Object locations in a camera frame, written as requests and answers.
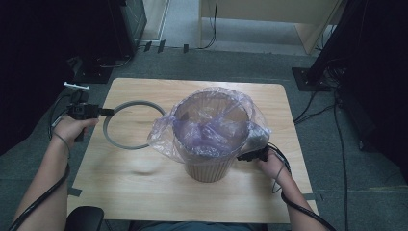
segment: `wooden table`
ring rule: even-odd
[[[312,193],[293,118],[284,88],[274,84],[247,84],[152,79],[115,79],[104,108],[133,100],[172,106],[196,90],[224,87],[249,95],[272,129],[270,141],[287,156],[293,178],[303,193]],[[146,143],[155,118],[161,115],[146,106],[116,114],[108,127],[110,137],[125,145]],[[68,212],[78,206],[96,206],[106,219],[203,220],[216,222],[289,223],[280,193],[271,193],[271,182],[254,162],[235,162],[215,183],[201,183],[182,164],[146,147],[125,150],[111,145],[96,125],[73,188],[79,197],[68,197]],[[317,211],[315,201],[309,201]]]
[[[202,17],[295,23],[307,54],[336,15],[343,0],[200,0],[198,39],[201,46]]]

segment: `wrist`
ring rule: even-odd
[[[52,148],[54,151],[57,151],[69,158],[70,155],[70,147],[68,143],[59,135],[54,134],[52,136],[51,142],[49,143],[49,148]]]
[[[282,188],[288,183],[292,183],[293,178],[291,174],[288,172],[287,169],[283,168],[282,171],[279,173],[276,179],[274,179],[278,185],[280,185]]]

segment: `hand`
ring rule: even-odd
[[[85,129],[85,133],[88,131],[88,127],[95,126],[99,119],[90,118],[86,120],[75,120],[69,115],[63,115],[60,122],[54,129],[54,133],[63,138],[69,147],[72,147],[75,138],[79,136],[82,130]]]
[[[275,151],[271,149],[268,151],[268,161],[267,162],[258,161],[258,166],[261,168],[261,170],[267,177],[274,179],[276,181],[279,181],[280,179],[287,177],[288,175],[290,176],[283,162],[276,156]]]

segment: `transparent plastic bag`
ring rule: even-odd
[[[269,135],[265,118],[249,96],[206,88],[156,119],[147,143],[176,162],[210,165],[264,148]]]

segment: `forearm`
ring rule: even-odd
[[[297,204],[307,210],[313,212],[310,205],[307,203],[306,199],[303,197],[299,187],[292,179],[288,172],[281,175],[279,180],[280,186],[282,187],[282,192],[291,202]],[[315,219],[299,212],[295,208],[288,205],[289,218],[291,220],[292,230],[326,230],[323,225],[317,222]]]
[[[21,200],[14,219],[64,176],[67,157],[66,145],[58,137],[54,137],[33,182]],[[66,197],[67,185],[64,182],[27,217],[19,230],[64,230]]]

